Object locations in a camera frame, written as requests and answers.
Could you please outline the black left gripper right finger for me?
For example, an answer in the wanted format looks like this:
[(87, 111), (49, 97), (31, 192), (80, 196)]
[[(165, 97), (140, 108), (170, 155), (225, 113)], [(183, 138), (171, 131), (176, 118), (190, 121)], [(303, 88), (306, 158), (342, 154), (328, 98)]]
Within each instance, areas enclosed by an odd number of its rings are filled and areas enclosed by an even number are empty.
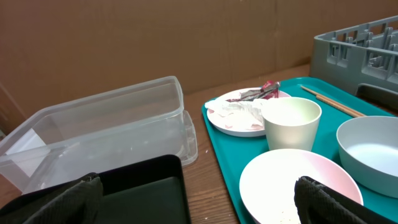
[(294, 192), (302, 224), (396, 224), (308, 176), (295, 182)]

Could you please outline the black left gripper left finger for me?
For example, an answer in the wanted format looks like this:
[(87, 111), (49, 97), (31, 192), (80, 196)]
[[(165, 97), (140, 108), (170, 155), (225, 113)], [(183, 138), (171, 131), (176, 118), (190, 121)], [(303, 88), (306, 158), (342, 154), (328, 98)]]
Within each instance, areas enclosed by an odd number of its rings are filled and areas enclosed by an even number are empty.
[(1, 208), (1, 223), (94, 223), (102, 198), (100, 176), (89, 173), (12, 200)]

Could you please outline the small pink bowl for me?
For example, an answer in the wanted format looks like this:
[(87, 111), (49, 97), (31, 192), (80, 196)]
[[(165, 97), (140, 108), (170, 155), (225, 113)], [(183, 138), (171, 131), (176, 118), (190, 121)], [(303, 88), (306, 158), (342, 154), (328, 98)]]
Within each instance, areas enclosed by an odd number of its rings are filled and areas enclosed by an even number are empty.
[(241, 199), (254, 222), (300, 223), (294, 188), (302, 176), (364, 204), (357, 183), (332, 160), (301, 149), (276, 149), (251, 160), (239, 180)]

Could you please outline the grey-blue bowl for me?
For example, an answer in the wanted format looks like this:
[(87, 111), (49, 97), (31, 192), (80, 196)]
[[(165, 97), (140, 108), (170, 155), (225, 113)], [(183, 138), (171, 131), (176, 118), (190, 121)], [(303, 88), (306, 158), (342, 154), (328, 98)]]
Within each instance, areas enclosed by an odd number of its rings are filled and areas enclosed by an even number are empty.
[(397, 197), (397, 118), (363, 116), (336, 131), (343, 168), (361, 185)]

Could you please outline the pale green cup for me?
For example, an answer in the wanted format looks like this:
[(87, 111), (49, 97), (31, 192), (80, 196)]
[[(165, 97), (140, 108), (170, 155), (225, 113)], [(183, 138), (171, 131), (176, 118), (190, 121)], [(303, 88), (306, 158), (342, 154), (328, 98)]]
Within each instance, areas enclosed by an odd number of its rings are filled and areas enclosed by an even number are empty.
[(319, 104), (300, 97), (271, 98), (261, 115), (269, 150), (312, 150), (322, 115)]

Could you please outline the wooden chopstick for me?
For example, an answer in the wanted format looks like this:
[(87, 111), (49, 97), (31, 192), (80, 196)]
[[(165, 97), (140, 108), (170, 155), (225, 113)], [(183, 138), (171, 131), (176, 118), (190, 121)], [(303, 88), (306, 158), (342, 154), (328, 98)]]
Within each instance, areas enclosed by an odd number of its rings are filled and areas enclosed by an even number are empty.
[(346, 113), (346, 114), (348, 114), (348, 115), (350, 115), (350, 116), (352, 116), (354, 118), (365, 116), (365, 114), (360, 113), (359, 111), (356, 111), (356, 110), (354, 110), (354, 109), (352, 109), (352, 108), (350, 108), (350, 107), (348, 107), (346, 105), (343, 105), (342, 103), (339, 103), (339, 102), (337, 102), (335, 100), (332, 100), (331, 98), (328, 98), (328, 97), (326, 97), (326, 96), (324, 96), (324, 95), (322, 95), (320, 93), (317, 93), (317, 92), (315, 92), (315, 91), (313, 91), (313, 90), (311, 90), (311, 89), (309, 89), (309, 88), (307, 88), (305, 86), (301, 86), (301, 88), (303, 90), (315, 95), (316, 99), (318, 99), (318, 100), (320, 100), (320, 101), (332, 106), (333, 108), (338, 109), (338, 110), (340, 110), (340, 111), (342, 111), (342, 112), (344, 112), (344, 113)]
[(362, 113), (360, 113), (360, 112), (358, 112), (358, 111), (356, 111), (354, 109), (351, 109), (351, 108), (349, 108), (349, 107), (347, 107), (347, 106), (345, 106), (345, 105), (343, 105), (343, 104), (341, 104), (341, 103), (339, 103), (337, 101), (331, 100), (331, 99), (329, 99), (329, 98), (327, 98), (325, 96), (317, 95), (316, 98), (318, 100), (320, 100), (320, 101), (322, 101), (322, 102), (334, 107), (335, 109), (338, 109), (338, 110), (340, 110), (340, 111), (342, 111), (342, 112), (344, 112), (344, 113), (346, 113), (346, 114), (348, 114), (348, 115), (350, 115), (350, 116), (352, 116), (354, 118), (363, 117), (364, 116), (364, 114), (362, 114)]

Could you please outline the large pink plate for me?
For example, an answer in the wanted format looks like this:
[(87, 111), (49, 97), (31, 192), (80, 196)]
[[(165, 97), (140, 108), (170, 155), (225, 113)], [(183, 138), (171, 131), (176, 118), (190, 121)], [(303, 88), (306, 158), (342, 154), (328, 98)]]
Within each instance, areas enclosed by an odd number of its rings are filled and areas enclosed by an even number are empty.
[(247, 91), (260, 90), (260, 87), (234, 90), (215, 100), (205, 103), (206, 115), (210, 122), (221, 132), (237, 137), (265, 136), (264, 120), (261, 115), (263, 101), (236, 100)]

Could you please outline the white napkin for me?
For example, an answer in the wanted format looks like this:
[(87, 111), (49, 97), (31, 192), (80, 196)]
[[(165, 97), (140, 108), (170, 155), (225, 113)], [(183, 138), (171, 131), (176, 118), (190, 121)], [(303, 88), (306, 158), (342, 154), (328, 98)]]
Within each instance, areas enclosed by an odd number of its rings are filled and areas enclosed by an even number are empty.
[(215, 124), (222, 128), (259, 131), (264, 129), (261, 109), (265, 101), (262, 99), (238, 102), (211, 100), (205, 103), (205, 108)]

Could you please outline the red foil wrapper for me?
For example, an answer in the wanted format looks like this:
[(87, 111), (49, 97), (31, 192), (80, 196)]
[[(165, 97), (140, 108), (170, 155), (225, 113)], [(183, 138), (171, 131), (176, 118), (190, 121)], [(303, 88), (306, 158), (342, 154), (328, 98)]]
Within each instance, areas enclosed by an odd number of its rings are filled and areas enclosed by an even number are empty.
[(279, 97), (280, 82), (267, 81), (260, 89), (248, 90), (240, 94), (239, 98), (228, 99), (228, 102), (268, 100)]

